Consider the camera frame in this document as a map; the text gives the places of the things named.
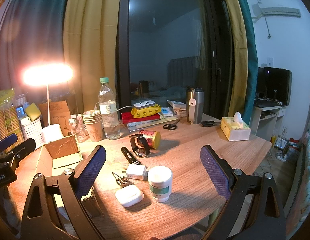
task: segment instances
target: desk lamp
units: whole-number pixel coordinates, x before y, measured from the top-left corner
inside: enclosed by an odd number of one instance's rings
[[[24,82],[26,84],[31,86],[46,85],[48,127],[42,129],[42,136],[45,143],[63,137],[60,125],[58,123],[50,124],[48,85],[66,82],[72,77],[73,70],[71,67],[62,63],[32,66],[24,73]]]

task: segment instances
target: yellow package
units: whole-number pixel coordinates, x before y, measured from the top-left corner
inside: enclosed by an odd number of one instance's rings
[[[162,108],[160,107],[160,105],[155,104],[154,106],[150,106],[150,107],[143,108],[143,109],[133,108],[131,111],[131,114],[134,116],[134,118],[141,118],[141,117],[147,117],[147,116],[157,114],[160,111],[162,111]]]

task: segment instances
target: clear plastic container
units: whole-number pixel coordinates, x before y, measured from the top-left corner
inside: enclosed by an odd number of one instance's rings
[[[104,131],[107,139],[116,140],[120,137],[116,100],[113,90],[108,84],[108,78],[100,78],[101,89],[98,94],[99,108],[101,110]]]
[[[76,135],[78,143],[82,143],[86,141],[86,135],[85,135],[82,115],[79,114],[79,116],[77,117],[76,115],[74,115],[74,118],[69,119],[69,123],[71,127],[71,133],[72,135]]]

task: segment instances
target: charging cable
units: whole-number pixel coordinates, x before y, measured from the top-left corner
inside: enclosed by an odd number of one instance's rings
[[[97,110],[97,105],[98,105],[99,103],[96,103],[95,104],[95,107],[94,107],[94,110]],[[116,111],[120,111],[120,110],[122,110],[122,109],[124,109],[124,108],[126,108],[126,107],[134,107],[134,106],[124,106],[124,107],[122,107],[122,108],[119,108],[118,110],[116,110]]]

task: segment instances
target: white tissue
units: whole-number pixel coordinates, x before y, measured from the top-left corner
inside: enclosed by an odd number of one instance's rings
[[[238,124],[242,123],[242,118],[239,112],[236,112],[236,114],[234,114],[234,122],[237,122]]]

